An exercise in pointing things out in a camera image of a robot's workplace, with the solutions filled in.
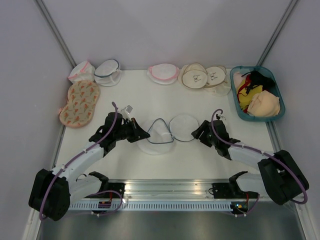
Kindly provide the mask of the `pink-trimmed round mesh bag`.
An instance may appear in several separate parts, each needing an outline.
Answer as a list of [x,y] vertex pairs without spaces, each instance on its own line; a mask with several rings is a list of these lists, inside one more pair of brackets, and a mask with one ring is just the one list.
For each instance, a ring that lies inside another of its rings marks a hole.
[[173,84],[180,73],[180,69],[169,63],[162,63],[154,66],[150,66],[147,69],[147,76],[155,83],[160,85]]

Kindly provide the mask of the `beige peach bra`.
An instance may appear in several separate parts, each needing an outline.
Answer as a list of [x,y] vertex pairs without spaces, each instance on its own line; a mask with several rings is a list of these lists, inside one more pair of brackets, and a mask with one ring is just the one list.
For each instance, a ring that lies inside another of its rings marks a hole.
[[280,112],[280,109],[279,97],[264,90],[252,97],[247,111],[255,117],[273,117]]

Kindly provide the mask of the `black bra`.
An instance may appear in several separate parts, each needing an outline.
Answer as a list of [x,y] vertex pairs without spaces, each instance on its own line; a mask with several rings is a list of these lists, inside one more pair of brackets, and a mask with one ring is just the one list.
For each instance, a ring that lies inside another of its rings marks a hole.
[[251,89],[253,89],[254,86],[262,85],[263,89],[268,90],[270,88],[273,88],[276,85],[276,82],[272,78],[266,77],[256,70],[247,72],[243,75],[249,76],[251,80],[251,83],[250,83]]

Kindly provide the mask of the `blue-trimmed cylindrical mesh bag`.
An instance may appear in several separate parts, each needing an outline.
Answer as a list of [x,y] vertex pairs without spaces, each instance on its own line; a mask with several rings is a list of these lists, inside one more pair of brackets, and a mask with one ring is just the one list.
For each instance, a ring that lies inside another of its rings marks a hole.
[[121,80],[121,64],[116,59],[108,59],[94,71],[93,76],[97,84],[104,87],[113,87]]

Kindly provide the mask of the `aluminium frame post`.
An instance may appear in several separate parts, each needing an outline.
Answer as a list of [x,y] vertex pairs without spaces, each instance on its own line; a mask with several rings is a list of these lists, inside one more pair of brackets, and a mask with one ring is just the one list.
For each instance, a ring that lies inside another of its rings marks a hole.
[[66,58],[69,65],[74,68],[77,64],[74,60],[61,32],[59,31],[50,11],[48,10],[45,2],[43,0],[34,0],[35,5],[37,6],[39,12],[41,13],[42,17],[44,18],[49,30],[52,32],[55,40],[57,41],[62,54]]
[[291,15],[293,14],[294,10],[296,9],[297,5],[299,4],[299,0],[290,0],[287,7],[285,8],[279,22],[277,23],[274,31],[271,34],[262,54],[260,55],[256,65],[262,66],[263,63],[266,61],[269,53],[271,52],[272,48],[274,47],[277,39],[279,38],[282,30],[285,28],[287,22],[289,21]]

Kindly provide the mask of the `red bra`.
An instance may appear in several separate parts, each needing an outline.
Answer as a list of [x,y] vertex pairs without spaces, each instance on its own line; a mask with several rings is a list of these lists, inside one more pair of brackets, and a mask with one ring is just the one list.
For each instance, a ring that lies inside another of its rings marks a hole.
[[248,112],[248,107],[253,97],[251,93],[251,80],[250,77],[247,76],[240,84],[237,89],[237,100],[239,103],[240,109],[244,112]]

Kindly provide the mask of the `teal plastic basket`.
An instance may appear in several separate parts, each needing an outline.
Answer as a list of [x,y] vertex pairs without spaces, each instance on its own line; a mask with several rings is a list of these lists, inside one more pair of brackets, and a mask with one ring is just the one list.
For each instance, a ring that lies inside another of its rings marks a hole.
[[[269,117],[258,117],[258,116],[253,116],[249,112],[244,113],[241,110],[241,108],[239,106],[238,98],[237,98],[237,89],[235,88],[235,85],[234,85],[233,75],[236,72],[240,72],[241,74],[244,75],[244,74],[251,72],[251,71],[258,71],[262,75],[264,75],[265,77],[272,78],[275,81],[274,87],[271,87],[269,89],[262,89],[262,91],[268,91],[268,92],[272,93],[273,95],[275,95],[276,97],[279,97],[280,111],[277,115],[269,116]],[[275,120],[281,118],[285,114],[286,108],[285,108],[284,101],[282,99],[280,90],[279,90],[278,85],[276,83],[276,79],[275,79],[273,73],[269,69],[262,67],[262,66],[236,66],[231,69],[229,76],[230,76],[230,81],[231,81],[231,89],[232,89],[232,95],[233,95],[233,100],[235,103],[236,112],[242,120],[249,121],[249,122],[271,122],[271,121],[275,121]]]

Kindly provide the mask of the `right aluminium frame post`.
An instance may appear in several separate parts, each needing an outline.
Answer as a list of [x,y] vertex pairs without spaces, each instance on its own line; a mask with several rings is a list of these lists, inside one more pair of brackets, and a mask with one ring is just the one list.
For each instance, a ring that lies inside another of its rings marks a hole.
[[262,66],[263,63],[266,61],[269,53],[271,52],[272,48],[274,47],[277,39],[279,38],[282,30],[285,28],[287,22],[289,21],[291,15],[293,14],[294,10],[296,9],[297,5],[299,4],[299,0],[290,0],[287,7],[285,8],[279,22],[277,23],[274,31],[271,34],[262,54],[260,55],[256,65]]

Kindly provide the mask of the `pink-trimmed crumpled mesh bag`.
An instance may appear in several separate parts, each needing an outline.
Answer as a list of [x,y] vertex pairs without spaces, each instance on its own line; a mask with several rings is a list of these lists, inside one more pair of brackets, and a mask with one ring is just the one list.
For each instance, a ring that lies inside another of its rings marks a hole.
[[95,67],[88,61],[85,60],[79,63],[69,74],[67,79],[73,84],[79,81],[95,81],[94,72]]

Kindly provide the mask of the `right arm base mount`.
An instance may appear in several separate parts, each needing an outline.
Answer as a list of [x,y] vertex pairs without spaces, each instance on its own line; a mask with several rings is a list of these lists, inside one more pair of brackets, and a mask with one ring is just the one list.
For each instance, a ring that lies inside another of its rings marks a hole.
[[237,179],[248,171],[241,171],[231,176],[228,182],[214,182],[212,183],[212,194],[214,199],[256,199],[257,192],[243,191],[240,189]]

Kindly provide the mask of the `beige bra-print laundry bag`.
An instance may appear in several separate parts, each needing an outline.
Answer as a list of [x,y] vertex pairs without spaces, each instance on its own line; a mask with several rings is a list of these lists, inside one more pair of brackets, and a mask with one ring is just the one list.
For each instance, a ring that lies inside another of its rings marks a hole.
[[207,83],[208,73],[197,62],[186,64],[179,70],[177,80],[188,89],[202,89]]

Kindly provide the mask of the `right side aluminium rail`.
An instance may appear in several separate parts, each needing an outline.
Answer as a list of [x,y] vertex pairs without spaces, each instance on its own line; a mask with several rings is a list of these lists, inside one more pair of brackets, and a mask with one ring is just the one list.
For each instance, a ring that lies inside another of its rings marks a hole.
[[290,173],[281,165],[283,162],[282,154],[285,155],[285,151],[282,150],[280,140],[278,138],[278,134],[276,131],[275,123],[273,121],[266,122],[266,127],[268,130],[268,134],[271,140],[271,145],[273,147],[274,153],[268,153],[268,167],[267,169],[271,170],[271,175],[276,178],[276,180],[281,180],[281,182],[285,182],[285,180],[290,180],[292,176]]

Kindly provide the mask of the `left aluminium frame post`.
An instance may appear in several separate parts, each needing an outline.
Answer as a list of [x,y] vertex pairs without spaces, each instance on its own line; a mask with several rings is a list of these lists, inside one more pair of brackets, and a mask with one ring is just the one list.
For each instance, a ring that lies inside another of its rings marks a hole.
[[48,10],[45,2],[43,0],[34,0],[35,5],[37,6],[39,12],[41,13],[42,17],[44,18],[49,30],[52,32],[55,40],[57,41],[62,54],[66,58],[69,65],[74,68],[77,64],[74,60],[61,32],[59,31],[50,11]]

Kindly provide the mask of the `left side aluminium rail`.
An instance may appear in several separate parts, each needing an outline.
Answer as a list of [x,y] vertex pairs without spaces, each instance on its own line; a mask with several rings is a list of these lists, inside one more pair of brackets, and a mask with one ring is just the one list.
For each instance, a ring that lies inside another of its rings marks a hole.
[[53,169],[56,166],[56,163],[58,161],[61,145],[63,142],[64,134],[65,134],[66,127],[64,125],[61,126],[57,138],[57,142],[55,144],[54,150],[53,150],[53,155],[50,163],[49,170]]

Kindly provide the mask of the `blue-trimmed white mesh laundry bag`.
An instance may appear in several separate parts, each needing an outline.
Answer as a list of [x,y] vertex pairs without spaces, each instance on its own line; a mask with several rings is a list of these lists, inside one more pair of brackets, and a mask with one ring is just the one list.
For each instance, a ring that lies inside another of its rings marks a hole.
[[192,132],[200,126],[197,119],[189,114],[179,114],[169,122],[163,118],[147,120],[142,129],[150,136],[137,142],[139,149],[149,155],[157,156],[170,152],[176,142],[188,143],[194,140]]

